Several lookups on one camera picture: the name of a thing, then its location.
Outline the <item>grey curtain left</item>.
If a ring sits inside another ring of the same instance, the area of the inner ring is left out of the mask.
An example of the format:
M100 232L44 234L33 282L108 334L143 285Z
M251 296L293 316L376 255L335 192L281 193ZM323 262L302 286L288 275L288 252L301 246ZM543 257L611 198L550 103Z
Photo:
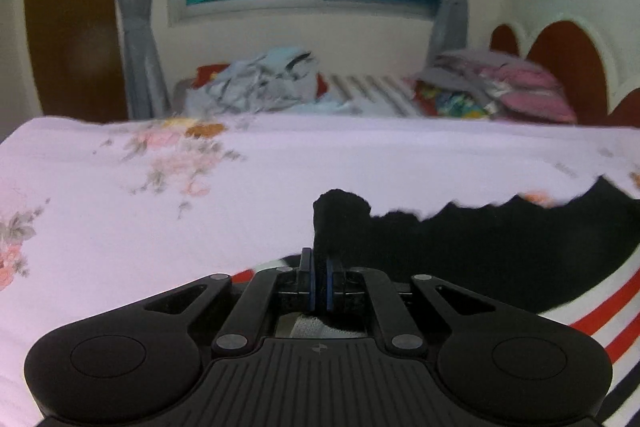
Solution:
M116 0L122 24L122 72L128 116L166 116L169 98L151 27L153 0Z

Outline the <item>pink grey folded bedding stack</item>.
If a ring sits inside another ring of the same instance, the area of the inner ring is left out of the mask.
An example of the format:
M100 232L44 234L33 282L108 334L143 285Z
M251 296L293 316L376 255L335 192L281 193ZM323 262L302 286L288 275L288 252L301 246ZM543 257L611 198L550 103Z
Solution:
M436 56L407 79L430 116L576 124L559 80L514 55L461 49Z

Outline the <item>grey striped white pillow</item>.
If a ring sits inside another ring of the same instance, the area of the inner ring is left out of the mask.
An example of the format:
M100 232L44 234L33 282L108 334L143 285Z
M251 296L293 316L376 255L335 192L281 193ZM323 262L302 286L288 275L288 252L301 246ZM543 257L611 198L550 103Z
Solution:
M322 74L320 98L332 113L390 118L422 118L424 110L410 84L393 76Z

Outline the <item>light blue crumpled clothes pile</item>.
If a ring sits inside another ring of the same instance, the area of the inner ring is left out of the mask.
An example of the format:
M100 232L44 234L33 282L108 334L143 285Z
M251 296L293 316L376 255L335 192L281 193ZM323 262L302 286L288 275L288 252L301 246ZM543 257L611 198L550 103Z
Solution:
M192 118L283 113L355 115L323 79L318 61L304 48L275 48L211 72L206 83L186 90L182 113Z

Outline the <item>red white scalloped headboard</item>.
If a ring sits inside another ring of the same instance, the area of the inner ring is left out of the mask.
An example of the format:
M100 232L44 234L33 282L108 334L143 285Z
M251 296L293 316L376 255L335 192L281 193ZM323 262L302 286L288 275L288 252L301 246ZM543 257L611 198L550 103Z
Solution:
M498 25L489 49L523 57L559 80L568 104L583 126L639 127L639 90L631 89L622 101L611 102L615 68L605 57L605 46L585 22L555 20L525 45L521 28Z

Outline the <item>striped black white red sweater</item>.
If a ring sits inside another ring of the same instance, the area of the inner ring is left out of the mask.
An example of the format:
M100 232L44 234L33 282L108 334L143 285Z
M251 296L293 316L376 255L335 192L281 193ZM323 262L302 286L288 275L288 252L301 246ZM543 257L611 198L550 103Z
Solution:
M258 273L228 320L231 426L601 426L613 355L547 312L603 283L639 244L639 204L605 179L561 206L523 197L375 216L342 190L314 202L314 312L355 338L277 340L278 272ZM326 259L345 294L326 309Z

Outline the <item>brown wooden door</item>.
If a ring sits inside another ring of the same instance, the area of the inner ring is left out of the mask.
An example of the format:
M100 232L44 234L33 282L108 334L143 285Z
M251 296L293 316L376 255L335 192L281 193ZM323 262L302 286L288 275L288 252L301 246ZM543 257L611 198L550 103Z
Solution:
M25 0L25 18L43 113L125 120L115 0Z

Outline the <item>pink floral bed sheet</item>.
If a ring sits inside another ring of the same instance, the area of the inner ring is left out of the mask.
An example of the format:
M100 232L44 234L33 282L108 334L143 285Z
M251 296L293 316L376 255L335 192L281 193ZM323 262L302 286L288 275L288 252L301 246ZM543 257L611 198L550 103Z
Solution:
M605 176L639 193L639 133L501 122L262 115L36 118L1 145L1 421L41 414L23 376L58 326L212 273L273 267L332 188L377 215L515 195L561 204Z

